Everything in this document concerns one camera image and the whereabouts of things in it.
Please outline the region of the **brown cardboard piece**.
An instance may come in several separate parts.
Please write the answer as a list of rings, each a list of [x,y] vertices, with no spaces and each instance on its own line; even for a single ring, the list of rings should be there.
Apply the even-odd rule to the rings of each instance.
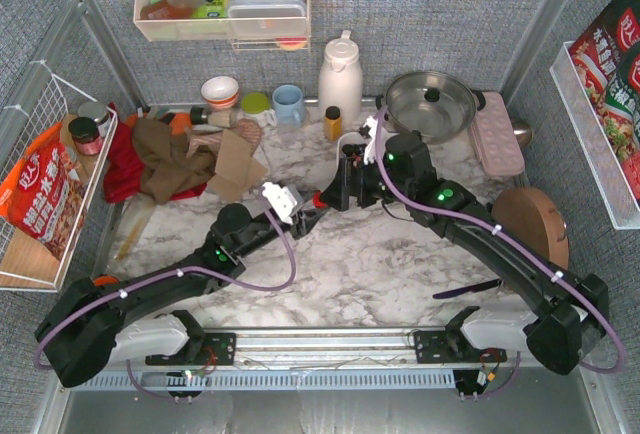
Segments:
[[[259,184],[267,169],[253,157],[252,145],[226,130],[222,135],[213,177],[207,190],[226,202],[236,202]]]

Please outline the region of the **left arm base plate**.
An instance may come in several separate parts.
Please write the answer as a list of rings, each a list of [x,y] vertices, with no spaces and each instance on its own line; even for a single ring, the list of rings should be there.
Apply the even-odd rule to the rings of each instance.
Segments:
[[[177,354],[152,355],[148,366],[232,366],[237,335],[233,332],[207,332],[201,341],[188,341]]]

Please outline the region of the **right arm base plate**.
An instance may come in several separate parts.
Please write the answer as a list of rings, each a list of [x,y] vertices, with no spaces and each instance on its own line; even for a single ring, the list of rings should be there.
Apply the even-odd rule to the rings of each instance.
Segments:
[[[502,363],[507,360],[505,350],[477,349],[458,331],[416,330],[410,336],[419,364]]]

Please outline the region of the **white plastic storage basket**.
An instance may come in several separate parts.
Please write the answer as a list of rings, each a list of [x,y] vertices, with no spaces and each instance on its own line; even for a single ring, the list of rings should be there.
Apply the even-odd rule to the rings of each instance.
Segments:
[[[387,131],[384,131],[381,134],[381,139],[382,139],[382,150],[385,150],[385,143],[386,141],[390,138],[393,137],[394,133],[389,133]],[[336,161],[339,161],[339,159],[341,157],[344,157],[345,154],[342,151],[342,148],[344,145],[347,144],[365,144],[368,145],[370,142],[372,141],[371,138],[365,138],[363,136],[361,136],[358,132],[347,132],[345,134],[343,134],[337,141],[337,145],[336,145]]]

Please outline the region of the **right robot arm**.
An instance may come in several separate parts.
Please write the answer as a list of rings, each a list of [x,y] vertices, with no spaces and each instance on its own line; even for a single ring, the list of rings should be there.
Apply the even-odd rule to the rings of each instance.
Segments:
[[[569,374],[604,337],[608,287],[594,274],[584,278],[530,251],[502,227],[476,197],[437,175],[429,149],[416,134],[372,139],[342,138],[337,172],[314,200],[337,211],[401,202],[413,221],[471,253],[515,293],[535,318],[523,328],[526,346],[550,371]]]

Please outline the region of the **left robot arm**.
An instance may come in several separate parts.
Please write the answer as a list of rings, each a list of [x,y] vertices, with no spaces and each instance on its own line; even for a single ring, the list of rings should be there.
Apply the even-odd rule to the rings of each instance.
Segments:
[[[203,244],[180,261],[130,280],[98,286],[91,279],[73,282],[35,331],[34,364],[54,371],[66,388],[76,387],[107,366],[124,328],[176,302],[235,284],[242,258],[275,239],[287,243],[306,236],[327,212],[301,209],[292,223],[273,209],[253,216],[240,203],[223,207]]]

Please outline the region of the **brown cloth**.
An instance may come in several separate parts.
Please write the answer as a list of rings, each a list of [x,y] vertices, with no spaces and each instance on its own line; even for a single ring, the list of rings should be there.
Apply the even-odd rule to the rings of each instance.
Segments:
[[[144,165],[141,191],[158,205],[176,194],[205,185],[213,176],[216,156],[210,149],[188,156],[189,139],[173,135],[169,125],[153,119],[139,119],[132,129],[132,145]]]

